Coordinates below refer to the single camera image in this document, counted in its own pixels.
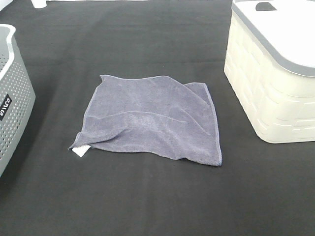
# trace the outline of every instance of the black table surface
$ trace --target black table surface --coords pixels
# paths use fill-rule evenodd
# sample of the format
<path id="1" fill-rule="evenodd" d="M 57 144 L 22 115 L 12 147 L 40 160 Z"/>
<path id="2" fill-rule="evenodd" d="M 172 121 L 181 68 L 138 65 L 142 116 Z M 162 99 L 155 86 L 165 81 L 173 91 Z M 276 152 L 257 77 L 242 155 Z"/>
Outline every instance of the black table surface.
<path id="1" fill-rule="evenodd" d="M 15 38 L 36 101 L 0 177 L 1 236 L 313 236 L 315 143 L 257 137 L 224 72 L 230 0 L 15 0 Z M 204 82 L 222 167 L 151 153 L 67 148 L 99 75 Z"/>

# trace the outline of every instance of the gray basket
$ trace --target gray basket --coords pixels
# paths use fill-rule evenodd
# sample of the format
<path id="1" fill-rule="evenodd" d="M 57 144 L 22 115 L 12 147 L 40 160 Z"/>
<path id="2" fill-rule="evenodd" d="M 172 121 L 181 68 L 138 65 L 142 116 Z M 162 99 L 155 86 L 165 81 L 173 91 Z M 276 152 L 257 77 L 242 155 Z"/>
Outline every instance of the gray basket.
<path id="1" fill-rule="evenodd" d="M 13 26 L 0 25 L 0 176 L 23 134 L 35 101 L 14 32 Z"/>

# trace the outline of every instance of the black label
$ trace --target black label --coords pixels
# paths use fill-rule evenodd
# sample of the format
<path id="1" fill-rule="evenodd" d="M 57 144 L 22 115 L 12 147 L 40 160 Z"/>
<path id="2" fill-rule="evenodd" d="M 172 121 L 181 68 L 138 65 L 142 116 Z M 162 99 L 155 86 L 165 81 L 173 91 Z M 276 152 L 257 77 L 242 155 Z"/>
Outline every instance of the black label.
<path id="1" fill-rule="evenodd" d="M 12 102 L 12 99 L 10 98 L 9 94 L 7 94 L 5 96 L 4 101 L 2 102 L 1 106 L 0 106 L 0 120 L 2 121 L 6 111 L 9 109 L 9 106 Z"/>

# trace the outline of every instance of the white object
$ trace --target white object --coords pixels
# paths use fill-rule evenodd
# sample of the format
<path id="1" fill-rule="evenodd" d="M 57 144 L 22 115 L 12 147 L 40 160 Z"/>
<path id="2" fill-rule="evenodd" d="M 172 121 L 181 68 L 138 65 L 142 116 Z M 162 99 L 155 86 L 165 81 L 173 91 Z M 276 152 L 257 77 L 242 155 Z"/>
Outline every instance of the white object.
<path id="1" fill-rule="evenodd" d="M 13 26 L 0 25 L 0 176 L 24 132 L 35 101 L 14 32 Z"/>
<path id="2" fill-rule="evenodd" d="M 0 11 L 8 6 L 13 0 L 0 0 Z"/>
<path id="3" fill-rule="evenodd" d="M 82 157 L 90 147 L 90 145 L 83 145 L 80 147 L 74 147 L 72 151 L 74 151 L 78 156 Z"/>
<path id="4" fill-rule="evenodd" d="M 224 72 L 262 140 L 315 141 L 315 1 L 260 2 L 233 0 Z"/>
<path id="5" fill-rule="evenodd" d="M 46 0 L 31 0 L 35 8 L 43 8 L 47 6 Z"/>

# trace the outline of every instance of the microfiber cloth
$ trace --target microfiber cloth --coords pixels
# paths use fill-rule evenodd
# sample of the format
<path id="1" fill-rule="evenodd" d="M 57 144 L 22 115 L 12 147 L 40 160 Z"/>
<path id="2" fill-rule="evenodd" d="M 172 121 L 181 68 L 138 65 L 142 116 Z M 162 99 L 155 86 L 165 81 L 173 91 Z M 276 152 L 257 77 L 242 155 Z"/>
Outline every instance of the microfiber cloth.
<path id="1" fill-rule="evenodd" d="M 182 85 L 168 76 L 101 79 L 70 148 L 90 145 L 221 165 L 217 116 L 206 84 Z"/>

